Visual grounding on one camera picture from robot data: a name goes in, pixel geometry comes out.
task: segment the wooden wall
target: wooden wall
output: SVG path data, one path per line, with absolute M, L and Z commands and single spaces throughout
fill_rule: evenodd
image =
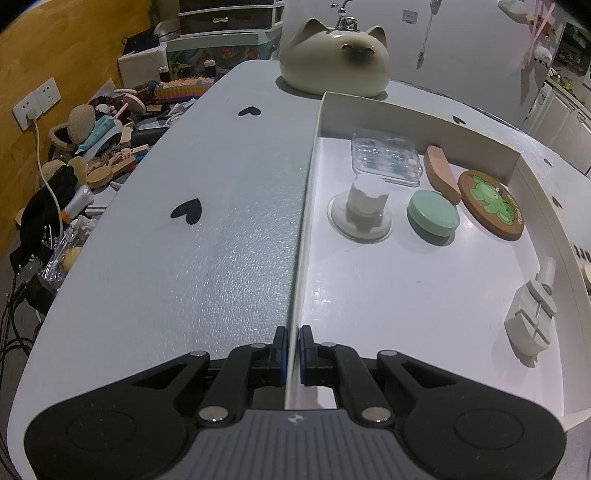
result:
M 121 85 L 121 39 L 150 27 L 150 0 L 51 0 L 24 13 L 0 33 L 0 254 L 14 233 L 14 218 L 34 193 L 35 138 L 22 132 L 12 107 L 54 77 L 61 101 L 38 120 L 41 162 L 47 133 L 67 121 L 112 78 Z

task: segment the wall socket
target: wall socket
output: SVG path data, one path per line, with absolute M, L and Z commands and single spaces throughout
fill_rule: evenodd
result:
M 35 90 L 35 95 L 43 113 L 48 112 L 61 99 L 60 91 L 57 89 L 56 80 L 53 77 Z
M 34 92 L 29 93 L 12 109 L 12 113 L 14 113 L 14 117 L 17 119 L 18 125 L 23 132 L 28 128 L 27 112 L 31 108 L 34 108 L 37 113 L 35 118 L 39 118 L 41 116 L 41 105 L 39 105 Z

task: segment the black heart sticker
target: black heart sticker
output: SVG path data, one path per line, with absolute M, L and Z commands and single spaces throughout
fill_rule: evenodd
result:
M 199 199 L 189 200 L 188 202 L 181 203 L 176 207 L 170 214 L 170 218 L 178 218 L 183 215 L 187 215 L 185 220 L 189 225 L 195 225 L 201 218 L 201 202 Z
M 244 110 L 240 110 L 240 113 L 238 114 L 238 116 L 245 116 L 248 113 L 251 115 L 260 115 L 261 111 L 255 106 L 249 106 L 249 107 L 246 107 Z

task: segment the white box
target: white box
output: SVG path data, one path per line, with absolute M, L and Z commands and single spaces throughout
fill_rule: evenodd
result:
M 327 205 L 348 190 L 353 133 L 386 131 L 412 139 L 420 155 L 443 149 L 456 178 L 468 168 L 506 184 L 525 218 L 520 240 L 507 242 L 458 205 L 454 241 L 438 247 L 421 239 L 406 217 L 415 189 L 392 184 L 394 230 L 386 240 L 357 244 L 338 233 Z M 423 174 L 422 189 L 432 189 Z M 511 348 L 504 320 L 515 292 L 556 260 L 558 307 L 552 344 L 535 365 Z M 310 325 L 316 342 L 349 345 L 364 357 L 393 349 L 491 387 L 528 398 L 571 428 L 591 407 L 591 304 L 577 262 L 554 211 L 521 155 L 447 120 L 377 100 L 325 94 L 311 158 L 290 352 L 296 329 Z M 299 384 L 289 370 L 289 408 L 331 408 L 332 392 Z

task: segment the metal screw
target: metal screw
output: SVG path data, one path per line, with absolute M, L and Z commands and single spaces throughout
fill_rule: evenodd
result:
M 227 418 L 228 411 L 224 407 L 213 405 L 211 407 L 205 407 L 199 410 L 199 416 L 206 421 L 222 421 Z
M 383 421 L 388 421 L 392 414 L 387 408 L 368 407 L 363 412 L 361 412 L 361 416 L 367 421 L 380 423 Z

